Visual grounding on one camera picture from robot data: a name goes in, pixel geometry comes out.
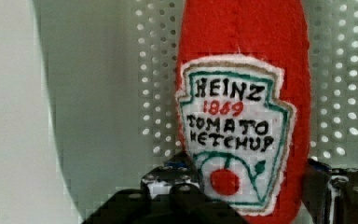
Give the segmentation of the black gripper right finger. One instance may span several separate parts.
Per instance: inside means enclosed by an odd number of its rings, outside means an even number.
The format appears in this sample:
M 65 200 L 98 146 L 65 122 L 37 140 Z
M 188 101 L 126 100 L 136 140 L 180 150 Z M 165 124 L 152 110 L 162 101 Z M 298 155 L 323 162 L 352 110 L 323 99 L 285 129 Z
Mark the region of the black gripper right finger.
M 302 203 L 314 224 L 358 224 L 358 169 L 308 159 Z

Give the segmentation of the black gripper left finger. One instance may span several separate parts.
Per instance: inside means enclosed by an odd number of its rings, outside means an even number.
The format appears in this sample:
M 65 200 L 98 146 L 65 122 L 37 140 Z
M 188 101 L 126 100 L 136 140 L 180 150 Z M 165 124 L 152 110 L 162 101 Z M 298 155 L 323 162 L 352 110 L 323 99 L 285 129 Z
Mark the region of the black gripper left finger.
M 123 189 L 81 224 L 249 224 L 232 207 L 203 192 L 199 173 L 179 152 L 144 175 L 138 189 Z

